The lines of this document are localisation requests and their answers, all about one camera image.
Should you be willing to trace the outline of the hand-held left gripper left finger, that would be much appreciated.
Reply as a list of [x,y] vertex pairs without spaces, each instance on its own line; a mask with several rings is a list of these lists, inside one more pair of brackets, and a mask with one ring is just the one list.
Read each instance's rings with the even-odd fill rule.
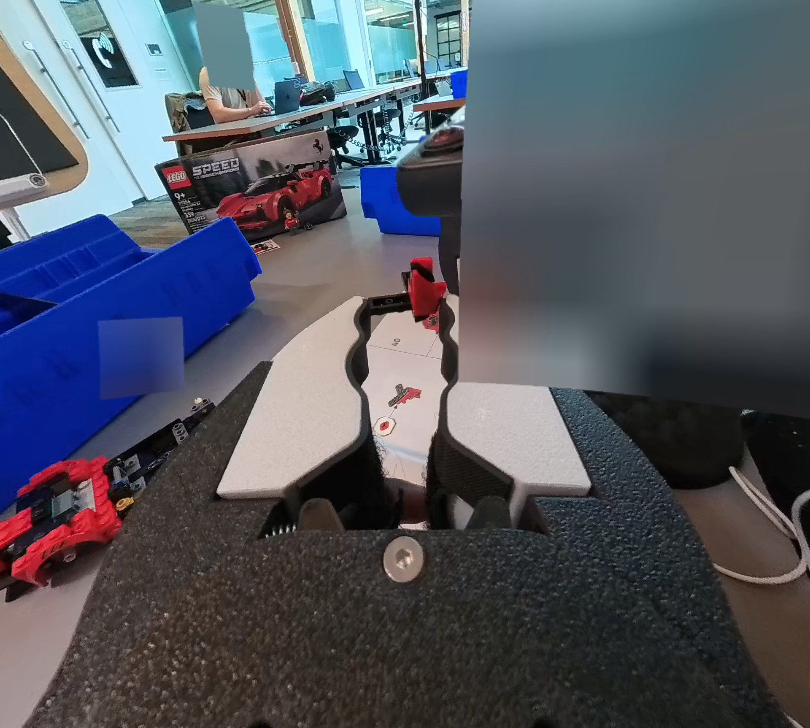
[[369,299],[353,296],[278,351],[219,480],[220,498],[303,499],[332,470],[349,492],[380,496],[362,389],[369,338]]

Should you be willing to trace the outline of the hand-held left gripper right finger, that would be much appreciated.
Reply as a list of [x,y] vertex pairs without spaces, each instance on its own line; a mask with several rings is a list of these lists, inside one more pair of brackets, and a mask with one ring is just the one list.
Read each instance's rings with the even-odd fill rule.
[[440,301],[439,324],[446,385],[429,463],[440,489],[465,502],[588,496],[591,479],[550,389],[462,381],[457,296]]

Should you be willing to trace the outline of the small red lego subassembly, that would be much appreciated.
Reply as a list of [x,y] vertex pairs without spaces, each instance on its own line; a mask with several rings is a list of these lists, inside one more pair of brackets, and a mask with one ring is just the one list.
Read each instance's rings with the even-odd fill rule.
[[410,260],[409,270],[402,273],[402,282],[416,322],[435,314],[447,291],[446,282],[436,280],[432,267],[432,257],[415,257]]

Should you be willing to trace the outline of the blue plastic bin with divider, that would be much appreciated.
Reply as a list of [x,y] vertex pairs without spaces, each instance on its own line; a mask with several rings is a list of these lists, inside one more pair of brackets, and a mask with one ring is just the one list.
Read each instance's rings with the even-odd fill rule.
[[189,356],[255,299],[231,219],[148,250],[96,215],[2,249],[1,501],[139,397],[102,399],[98,323],[182,318]]

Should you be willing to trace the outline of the lego instruction booklet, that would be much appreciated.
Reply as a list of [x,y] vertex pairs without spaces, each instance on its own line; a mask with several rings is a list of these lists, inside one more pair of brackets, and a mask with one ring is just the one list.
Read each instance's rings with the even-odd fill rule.
[[415,321],[410,311],[373,318],[362,388],[386,477],[423,487],[437,431],[442,343],[437,317]]

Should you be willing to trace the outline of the lego set box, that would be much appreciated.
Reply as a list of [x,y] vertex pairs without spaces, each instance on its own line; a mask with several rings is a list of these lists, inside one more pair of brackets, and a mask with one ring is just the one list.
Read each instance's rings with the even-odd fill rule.
[[188,154],[155,170],[190,234],[229,219],[256,243],[287,233],[288,209],[301,229],[347,215],[326,130]]

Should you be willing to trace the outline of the partly built lego car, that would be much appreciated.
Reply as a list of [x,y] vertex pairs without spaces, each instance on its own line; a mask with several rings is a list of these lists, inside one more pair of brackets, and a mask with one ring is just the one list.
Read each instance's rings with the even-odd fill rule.
[[5,601],[47,586],[77,558],[109,544],[167,459],[215,409],[197,398],[186,418],[115,457],[62,460],[32,476],[1,524]]

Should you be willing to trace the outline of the blue plastic storage bin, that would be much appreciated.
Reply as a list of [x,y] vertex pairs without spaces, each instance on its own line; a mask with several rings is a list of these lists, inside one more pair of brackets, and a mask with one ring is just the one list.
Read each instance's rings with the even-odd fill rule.
[[440,236],[438,217],[419,217],[402,203],[394,165],[365,166],[359,172],[361,208],[385,235]]

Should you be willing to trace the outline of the long office desk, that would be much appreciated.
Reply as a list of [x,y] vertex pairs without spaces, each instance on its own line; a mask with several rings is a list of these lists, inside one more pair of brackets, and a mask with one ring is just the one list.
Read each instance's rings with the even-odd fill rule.
[[373,116],[395,106],[402,108],[407,98],[418,97],[421,84],[416,78],[397,81],[382,86],[354,90],[337,95],[332,102],[300,107],[296,111],[280,115],[262,115],[228,122],[211,124],[180,133],[164,135],[163,141],[174,143],[222,142],[224,139],[246,138],[258,135],[260,138],[274,138],[335,127],[345,113],[348,119],[358,119],[362,132],[362,150],[368,165],[382,164],[381,144]]

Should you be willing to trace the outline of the chair with draped jacket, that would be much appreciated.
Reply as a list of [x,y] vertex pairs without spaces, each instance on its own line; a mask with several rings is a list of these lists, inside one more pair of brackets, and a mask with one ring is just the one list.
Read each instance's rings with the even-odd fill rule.
[[165,94],[165,108],[174,134],[188,132],[215,123],[200,91]]

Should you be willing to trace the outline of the white door with phone sign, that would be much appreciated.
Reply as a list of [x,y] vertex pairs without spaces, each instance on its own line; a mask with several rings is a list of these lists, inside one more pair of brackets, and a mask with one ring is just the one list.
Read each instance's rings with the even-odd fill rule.
[[51,0],[66,63],[139,199],[164,194],[154,79],[119,0]]

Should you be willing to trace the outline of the white divider clamp bar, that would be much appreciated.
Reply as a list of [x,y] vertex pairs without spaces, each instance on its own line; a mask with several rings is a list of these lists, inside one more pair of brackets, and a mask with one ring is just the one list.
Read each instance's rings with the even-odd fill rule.
[[1,114],[1,118],[34,168],[34,171],[22,176],[1,180],[1,210],[5,210],[20,206],[29,200],[39,200],[46,195],[49,189],[49,181],[16,133],[10,121],[4,114]]

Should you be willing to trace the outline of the black desk divider panel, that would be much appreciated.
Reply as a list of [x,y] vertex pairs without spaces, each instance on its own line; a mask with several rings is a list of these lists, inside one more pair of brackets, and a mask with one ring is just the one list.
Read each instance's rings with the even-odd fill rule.
[[[77,135],[82,128],[64,119],[4,38],[1,69],[1,114],[49,181],[41,199],[79,187],[89,171],[86,151]],[[1,180],[32,171],[32,164],[1,118]]]

